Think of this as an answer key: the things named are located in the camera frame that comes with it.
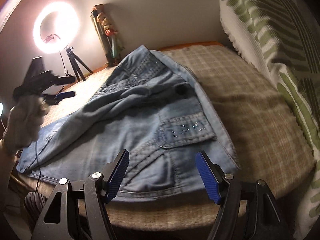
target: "black object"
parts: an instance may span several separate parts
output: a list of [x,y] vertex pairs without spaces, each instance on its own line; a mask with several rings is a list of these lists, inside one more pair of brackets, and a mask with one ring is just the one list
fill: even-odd
[[31,232],[35,229],[39,215],[44,208],[47,199],[39,192],[30,191],[24,198],[23,206],[26,209],[28,226]]
[[80,79],[79,79],[79,75],[80,75],[80,77],[82,78],[82,80],[85,81],[85,77],[84,77],[83,73],[81,72],[81,70],[80,70],[80,68],[79,68],[78,63],[76,62],[76,60],[79,61],[79,63],[80,63],[82,66],[84,66],[84,68],[85,68],[87,71],[89,71],[90,73],[93,74],[92,70],[91,70],[86,64],[84,64],[84,62],[83,62],[76,54],[73,53],[73,51],[72,51],[72,50],[73,50],[73,47],[70,48],[69,46],[66,46],[65,49],[66,49],[67,55],[68,55],[68,57],[69,57],[69,60],[70,60],[72,69],[73,69],[73,71],[74,71],[74,73],[75,73],[75,75],[76,75],[77,80],[80,81]]
[[303,240],[319,239],[319,235],[320,235],[320,216],[318,217],[317,221],[314,223],[309,233]]
[[241,200],[247,201],[245,240],[291,240],[287,223],[266,182],[240,182],[224,174],[211,163],[204,151],[196,156],[196,165],[210,199],[221,204],[208,240],[230,240],[233,236]]
[[184,95],[187,92],[188,92],[188,87],[186,85],[181,84],[181,85],[176,86],[176,93],[178,95]]
[[91,239],[116,240],[104,204],[116,197],[128,164],[129,152],[123,150],[102,172],[85,180],[61,179],[47,200],[31,239],[83,239],[78,199],[84,199]]
[[16,233],[11,228],[10,224],[7,222],[7,219],[3,215],[2,211],[0,211],[0,229],[1,229],[0,239],[20,240],[19,237],[17,237]]
[[114,58],[112,57],[112,46],[111,46],[111,41],[108,36],[106,36],[103,27],[101,24],[97,21],[97,17],[99,15],[98,10],[94,7],[91,12],[91,19],[94,25],[94,28],[97,31],[100,43],[102,45],[102,48],[104,50],[104,54],[106,55],[107,58],[107,63],[108,66],[113,67],[114,66]]
[[42,96],[49,105],[56,105],[64,98],[75,96],[74,91],[59,93],[57,95],[42,94],[49,87],[56,85],[66,85],[75,81],[74,76],[59,77],[52,74],[52,70],[44,71],[42,57],[32,60],[23,84],[13,91],[13,99],[18,102],[19,98],[26,95]]

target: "cable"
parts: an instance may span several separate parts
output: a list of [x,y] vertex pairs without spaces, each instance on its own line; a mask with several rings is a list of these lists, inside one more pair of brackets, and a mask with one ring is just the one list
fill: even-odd
[[1,119],[1,123],[2,123],[3,129],[5,129],[5,126],[4,126],[3,122],[2,122],[2,117],[1,117],[1,115],[0,115],[0,119]]
[[47,37],[44,39],[43,42],[44,42],[44,43],[48,43],[49,41],[53,40],[54,37],[57,37],[57,38],[61,39],[57,34],[52,33],[52,34],[50,34],[49,36],[47,36]]
[[[71,74],[68,73],[68,70],[66,70],[66,66],[64,65],[64,62],[63,62],[63,58],[62,58],[62,55],[61,55],[61,51],[59,51],[60,53],[60,57],[61,57],[61,60],[62,60],[62,64],[63,64],[63,68],[64,68],[64,74],[66,75],[66,77],[70,77],[72,76]],[[64,85],[63,87],[60,89],[59,93],[61,93],[64,89]]]
[[40,165],[39,165],[39,161],[38,161],[38,154],[37,154],[37,141],[36,141],[36,147],[35,147],[35,150],[36,150],[36,160],[37,160],[38,167],[39,167],[39,177],[38,177],[37,186],[36,186],[36,192],[38,192],[38,185],[39,185],[39,181],[40,181],[40,177],[41,177],[41,169],[40,169]]

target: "tripod leg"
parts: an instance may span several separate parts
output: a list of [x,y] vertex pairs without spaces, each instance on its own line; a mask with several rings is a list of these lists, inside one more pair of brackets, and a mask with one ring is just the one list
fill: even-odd
[[81,72],[78,63],[76,62],[74,57],[71,57],[70,60],[72,61],[73,66],[75,67],[75,69],[77,70],[77,72],[79,73],[80,77],[82,78],[83,81],[85,81],[85,77],[83,75],[83,73]]
[[84,62],[83,62],[76,54],[74,54],[73,56],[75,57],[75,59],[76,59],[77,61],[79,61],[79,63],[80,63],[82,66],[84,66],[84,68],[85,68],[87,71],[89,71],[90,73],[93,74],[92,70],[91,70],[86,64],[84,64]]
[[77,80],[78,80],[78,82],[79,82],[79,81],[80,81],[80,78],[79,78],[79,75],[78,75],[78,72],[77,72],[76,67],[73,65],[73,61],[71,60],[71,57],[69,57],[69,60],[70,60],[70,64],[71,64],[71,67],[72,67],[72,69],[73,69],[73,72],[75,73],[75,76],[76,76],[76,78],[77,78]]

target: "blue gripper pad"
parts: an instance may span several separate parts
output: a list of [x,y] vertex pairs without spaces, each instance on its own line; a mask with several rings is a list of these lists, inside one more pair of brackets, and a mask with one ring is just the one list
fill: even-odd
[[74,91],[62,92],[56,95],[56,99],[61,101],[65,98],[72,98],[75,97],[76,93]]
[[129,165],[129,152],[125,151],[109,182],[109,187],[108,187],[109,192],[107,195],[108,203],[111,201],[111,199],[116,197],[120,184],[128,168],[128,165]]
[[221,204],[221,195],[219,193],[219,185],[213,172],[211,171],[209,164],[204,159],[201,152],[196,154],[196,166],[200,173],[201,179],[203,181],[204,187],[208,193],[208,196],[217,205]]

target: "green striped fabric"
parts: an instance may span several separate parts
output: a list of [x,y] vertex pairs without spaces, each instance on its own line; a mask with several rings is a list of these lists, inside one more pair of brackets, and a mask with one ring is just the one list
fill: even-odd
[[320,214],[320,55],[316,43],[291,0],[220,0],[221,4],[233,9],[257,42],[271,81],[313,148],[318,162],[308,214],[315,218]]

